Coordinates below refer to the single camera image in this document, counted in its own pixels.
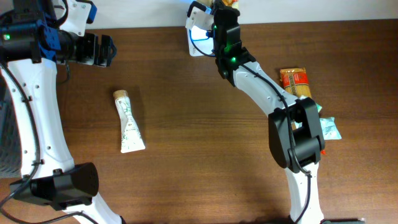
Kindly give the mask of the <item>teal wet wipes pack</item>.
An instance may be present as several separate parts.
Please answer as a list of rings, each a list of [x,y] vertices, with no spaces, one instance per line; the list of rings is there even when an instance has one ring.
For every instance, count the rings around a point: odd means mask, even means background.
[[[339,130],[335,124],[335,118],[320,118],[320,124],[322,128],[324,140],[340,140],[342,139]]]

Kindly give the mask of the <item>small teal tissue pack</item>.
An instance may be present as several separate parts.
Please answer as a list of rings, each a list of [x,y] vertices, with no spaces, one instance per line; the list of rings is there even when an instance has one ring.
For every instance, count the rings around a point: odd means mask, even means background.
[[[321,105],[319,105],[319,104],[316,104],[316,106],[317,106],[317,111],[318,111],[318,113],[320,113],[320,112],[321,112],[321,110],[322,110],[322,106],[321,106]]]

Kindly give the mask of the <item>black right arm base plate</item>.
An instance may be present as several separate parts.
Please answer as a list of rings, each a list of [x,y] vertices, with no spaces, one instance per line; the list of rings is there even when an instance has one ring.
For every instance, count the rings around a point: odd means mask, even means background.
[[[323,220],[321,224],[366,224],[366,221],[358,219]]]

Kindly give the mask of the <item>orange spaghetti package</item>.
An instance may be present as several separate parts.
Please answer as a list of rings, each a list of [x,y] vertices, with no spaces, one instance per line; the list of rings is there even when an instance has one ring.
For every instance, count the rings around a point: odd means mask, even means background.
[[[295,97],[294,102],[313,98],[305,67],[280,69],[280,82],[284,91]]]

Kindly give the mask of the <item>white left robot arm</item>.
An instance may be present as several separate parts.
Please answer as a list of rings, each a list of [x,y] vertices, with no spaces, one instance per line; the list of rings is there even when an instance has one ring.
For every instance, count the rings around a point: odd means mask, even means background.
[[[14,1],[1,16],[1,76],[10,90],[20,137],[21,179],[9,198],[62,211],[80,223],[122,223],[99,193],[94,164],[75,164],[57,103],[57,65],[108,67],[111,37],[86,33],[91,1]]]

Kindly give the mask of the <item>cream yellow food pouch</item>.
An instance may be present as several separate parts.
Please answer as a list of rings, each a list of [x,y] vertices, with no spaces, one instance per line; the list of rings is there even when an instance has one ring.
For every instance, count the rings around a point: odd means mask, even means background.
[[[197,0],[199,3],[205,5],[206,7],[212,7],[215,0]],[[238,0],[222,0],[223,4],[235,9],[239,9]]]

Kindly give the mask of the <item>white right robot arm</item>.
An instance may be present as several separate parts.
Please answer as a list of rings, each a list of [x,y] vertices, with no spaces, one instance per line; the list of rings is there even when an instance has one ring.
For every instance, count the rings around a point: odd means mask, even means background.
[[[220,75],[247,94],[268,119],[269,149],[287,176],[291,223],[321,223],[317,174],[325,147],[317,105],[287,93],[243,47],[240,12],[215,1],[211,7],[216,65]]]

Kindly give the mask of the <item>white tube with cork cap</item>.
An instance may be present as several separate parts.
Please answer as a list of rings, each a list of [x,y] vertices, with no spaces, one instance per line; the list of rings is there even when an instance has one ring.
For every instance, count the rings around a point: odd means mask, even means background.
[[[146,148],[141,132],[133,117],[131,101],[126,90],[113,93],[116,109],[121,121],[121,152],[128,153]]]

